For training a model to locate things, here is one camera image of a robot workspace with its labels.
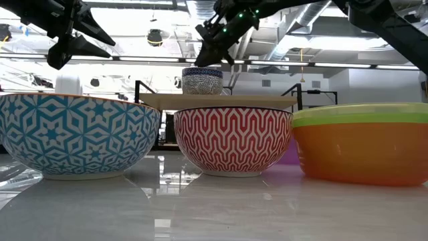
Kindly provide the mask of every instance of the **wooden shelf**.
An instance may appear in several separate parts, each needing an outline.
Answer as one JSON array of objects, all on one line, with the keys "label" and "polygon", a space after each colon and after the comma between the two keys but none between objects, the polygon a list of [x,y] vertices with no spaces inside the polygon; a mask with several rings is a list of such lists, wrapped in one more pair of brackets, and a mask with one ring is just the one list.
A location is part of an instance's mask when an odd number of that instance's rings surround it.
[{"label": "wooden shelf", "polygon": [[140,100],[158,110],[183,110],[212,106],[245,106],[286,109],[297,103],[290,96],[220,96],[206,94],[140,94]]}]

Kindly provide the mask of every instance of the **table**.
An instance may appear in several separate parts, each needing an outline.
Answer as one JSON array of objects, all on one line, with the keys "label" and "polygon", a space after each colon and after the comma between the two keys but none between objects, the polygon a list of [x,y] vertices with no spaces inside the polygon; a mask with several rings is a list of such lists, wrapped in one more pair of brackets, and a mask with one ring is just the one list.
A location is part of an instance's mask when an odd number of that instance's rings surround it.
[{"label": "table", "polygon": [[289,96],[222,96],[208,94],[140,94],[140,100],[158,110],[183,110],[212,106],[246,106],[286,109],[297,103]]},{"label": "table", "polygon": [[260,177],[211,177],[164,151],[110,179],[50,181],[21,168],[0,155],[4,241],[428,240],[427,186],[332,183],[278,164]]}]

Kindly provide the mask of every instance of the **wall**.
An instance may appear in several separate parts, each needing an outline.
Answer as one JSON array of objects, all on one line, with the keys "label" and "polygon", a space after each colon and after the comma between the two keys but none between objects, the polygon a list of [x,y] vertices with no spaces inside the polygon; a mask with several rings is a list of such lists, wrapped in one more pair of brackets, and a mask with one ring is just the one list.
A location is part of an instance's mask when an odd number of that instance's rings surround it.
[{"label": "wall", "polygon": [[337,91],[339,104],[348,104],[349,100],[349,70],[343,70],[328,80],[330,91]]},{"label": "wall", "polygon": [[[233,95],[246,94],[246,95],[272,95],[280,96],[293,85],[300,83],[302,76],[296,74],[290,76],[289,74],[267,74],[261,75],[257,73],[241,73],[238,81],[233,89]],[[312,81],[321,81],[321,88],[319,90],[329,91],[328,79],[325,79],[322,74],[305,74],[305,83],[302,84],[302,90],[313,90]],[[271,80],[270,87],[262,87],[262,80]],[[228,85],[229,79],[225,74],[225,86]],[[325,94],[306,94],[303,93],[303,105],[329,105],[334,104],[334,95]]]},{"label": "wall", "polygon": [[370,102],[421,102],[421,84],[416,71],[344,70],[329,79],[338,91],[339,104]]}]

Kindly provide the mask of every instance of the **black metal rack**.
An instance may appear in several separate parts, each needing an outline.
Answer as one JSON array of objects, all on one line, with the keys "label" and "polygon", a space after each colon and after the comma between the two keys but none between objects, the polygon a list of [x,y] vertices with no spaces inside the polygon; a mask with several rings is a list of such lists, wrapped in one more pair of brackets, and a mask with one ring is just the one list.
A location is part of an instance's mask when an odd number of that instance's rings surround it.
[{"label": "black metal rack", "polygon": [[[143,86],[145,89],[150,91],[152,94],[156,94],[154,90],[152,90],[150,87],[148,87],[145,83],[143,83],[141,80],[135,80],[135,98],[134,102],[139,104],[140,103],[140,86]],[[163,117],[163,110],[159,110],[160,112],[160,121],[159,121],[159,128],[162,127],[162,117]],[[154,141],[154,145],[152,147],[153,151],[180,151],[179,147],[177,146],[160,146],[159,145],[159,131],[156,136],[156,140]]]},{"label": "black metal rack", "polygon": [[289,88],[287,91],[285,91],[281,96],[285,96],[288,93],[292,93],[292,96],[294,96],[295,93],[297,93],[297,105],[298,110],[303,110],[303,96],[302,93],[308,93],[308,94],[334,94],[334,103],[338,104],[338,93],[337,91],[322,91],[322,90],[302,90],[302,84],[295,84],[291,88]]},{"label": "black metal rack", "polygon": [[289,88],[287,91],[285,91],[281,96],[285,96],[286,94],[293,91],[295,88],[297,88],[297,109],[303,110],[303,101],[302,101],[302,84],[295,84],[291,88]]}]

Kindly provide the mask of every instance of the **blue patterned bowl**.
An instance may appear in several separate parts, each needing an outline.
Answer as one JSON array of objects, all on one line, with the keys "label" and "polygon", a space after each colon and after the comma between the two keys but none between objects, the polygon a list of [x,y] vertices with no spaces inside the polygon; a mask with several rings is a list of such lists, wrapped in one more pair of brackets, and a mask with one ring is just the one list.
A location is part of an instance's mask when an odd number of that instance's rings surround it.
[{"label": "blue patterned bowl", "polygon": [[223,73],[208,68],[185,68],[181,78],[183,94],[221,94]]},{"label": "blue patterned bowl", "polygon": [[50,179],[113,177],[153,146],[160,112],[130,102],[63,94],[0,96],[0,139]]}]

